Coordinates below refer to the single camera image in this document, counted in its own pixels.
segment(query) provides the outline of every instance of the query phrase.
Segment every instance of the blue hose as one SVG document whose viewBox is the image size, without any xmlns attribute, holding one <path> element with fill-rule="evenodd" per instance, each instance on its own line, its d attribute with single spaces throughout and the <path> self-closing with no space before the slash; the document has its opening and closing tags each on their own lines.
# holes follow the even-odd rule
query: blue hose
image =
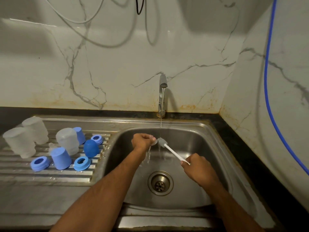
<svg viewBox="0 0 309 232">
<path fill-rule="evenodd" d="M 272 27 L 273 27 L 273 21 L 275 18 L 275 10 L 276 10 L 276 4 L 277 0 L 273 0 L 272 4 L 272 13 L 271 13 L 271 19 L 270 19 L 270 26 L 269 26 L 269 34 L 268 34 L 268 41 L 267 41 L 267 48 L 266 48 L 266 56 L 265 56 L 265 68 L 264 68 L 264 93 L 265 93 L 265 102 L 266 107 L 268 111 L 268 115 L 270 117 L 270 120 L 272 122 L 273 127 L 275 128 L 280 140 L 288 150 L 288 152 L 291 154 L 291 156 L 296 160 L 296 162 L 301 166 L 301 168 L 309 175 L 309 169 L 302 163 L 302 161 L 296 156 L 296 154 L 293 152 L 292 148 L 288 145 L 286 140 L 284 139 L 283 135 L 280 132 L 280 129 L 278 128 L 276 121 L 272 115 L 269 100 L 268 100 L 268 91 L 267 91 L 267 69 L 268 69 L 268 58 L 269 58 L 269 49 L 270 49 L 270 42 L 271 42 L 271 36 L 272 36 Z"/>
</svg>

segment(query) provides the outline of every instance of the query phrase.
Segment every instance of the drain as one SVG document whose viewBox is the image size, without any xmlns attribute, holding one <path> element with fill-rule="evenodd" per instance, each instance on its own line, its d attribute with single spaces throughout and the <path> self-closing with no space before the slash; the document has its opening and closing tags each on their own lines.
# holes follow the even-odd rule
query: drain
<svg viewBox="0 0 309 232">
<path fill-rule="evenodd" d="M 172 177 L 164 171 L 156 171 L 148 178 L 148 187 L 155 195 L 169 194 L 174 186 Z"/>
</svg>

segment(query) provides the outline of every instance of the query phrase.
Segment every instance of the left hand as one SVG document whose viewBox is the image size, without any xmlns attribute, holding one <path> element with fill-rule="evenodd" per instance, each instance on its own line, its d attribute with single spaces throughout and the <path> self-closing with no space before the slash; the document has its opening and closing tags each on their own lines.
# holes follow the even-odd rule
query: left hand
<svg viewBox="0 0 309 232">
<path fill-rule="evenodd" d="M 134 134 L 131 140 L 134 151 L 145 159 L 145 153 L 155 141 L 155 137 L 149 134 Z"/>
</svg>

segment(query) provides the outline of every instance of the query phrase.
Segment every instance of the sink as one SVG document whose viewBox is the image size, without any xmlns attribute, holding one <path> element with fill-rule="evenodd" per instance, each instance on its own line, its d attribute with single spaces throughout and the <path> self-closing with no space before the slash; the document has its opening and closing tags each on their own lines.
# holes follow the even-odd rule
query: sink
<svg viewBox="0 0 309 232">
<path fill-rule="evenodd" d="M 131 139 L 135 133 L 147 133 L 158 138 L 159 128 L 133 128 L 123 132 L 111 150 L 104 175 L 117 167 L 133 150 Z M 228 176 L 224 166 L 201 134 L 187 129 L 170 128 L 161 129 L 161 137 L 184 159 L 193 153 L 204 156 L 214 167 L 226 190 L 229 190 Z M 209 196 L 184 173 L 180 161 L 166 148 L 161 147 L 159 151 L 158 146 L 151 147 L 145 160 L 137 169 L 125 203 L 165 209 L 210 205 Z"/>
<path fill-rule="evenodd" d="M 105 141 L 89 169 L 51 166 L 33 172 L 29 164 L 48 156 L 48 145 L 37 145 L 35 156 L 21 159 L 0 138 L 0 229 L 50 228 L 90 186 L 112 171 L 132 151 L 134 133 L 160 136 L 158 119 L 40 116 L 49 142 L 62 128 L 81 127 L 89 139 L 100 134 Z M 164 120 L 161 137 L 183 158 L 204 156 L 234 199 L 263 227 L 273 221 L 229 150 L 209 121 Z M 83 153 L 80 146 L 73 160 Z M 115 226 L 134 230 L 207 230 L 222 220 L 208 195 L 184 173 L 167 149 L 152 146 L 137 169 Z"/>
</svg>

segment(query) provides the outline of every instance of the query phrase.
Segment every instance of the dark blue cap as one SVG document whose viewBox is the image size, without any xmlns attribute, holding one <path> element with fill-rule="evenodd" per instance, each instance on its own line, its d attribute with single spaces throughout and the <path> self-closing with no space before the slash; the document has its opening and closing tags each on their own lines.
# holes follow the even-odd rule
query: dark blue cap
<svg viewBox="0 0 309 232">
<path fill-rule="evenodd" d="M 50 165 L 50 160 L 46 156 L 37 157 L 31 161 L 30 166 L 33 171 L 38 172 Z"/>
<path fill-rule="evenodd" d="M 81 127 L 75 127 L 73 129 L 76 131 L 77 140 L 78 140 L 79 144 L 81 145 L 81 144 L 85 143 L 86 138 L 85 138 L 85 135 L 82 131 L 82 128 Z"/>
<path fill-rule="evenodd" d="M 68 152 L 63 147 L 57 147 L 50 153 L 54 161 L 55 167 L 58 170 L 66 169 L 72 164 L 72 159 Z"/>
<path fill-rule="evenodd" d="M 84 153 L 87 157 L 91 158 L 100 153 L 100 149 L 94 140 L 87 140 L 84 144 Z"/>
<path fill-rule="evenodd" d="M 91 160 L 87 156 L 81 156 L 74 161 L 74 169 L 76 171 L 83 171 L 89 168 Z"/>
<path fill-rule="evenodd" d="M 99 134 L 92 136 L 92 137 L 91 137 L 91 140 L 94 140 L 95 143 L 96 143 L 97 145 L 102 144 L 103 141 L 104 141 L 103 138 L 102 138 L 102 136 L 99 135 Z"/>
</svg>

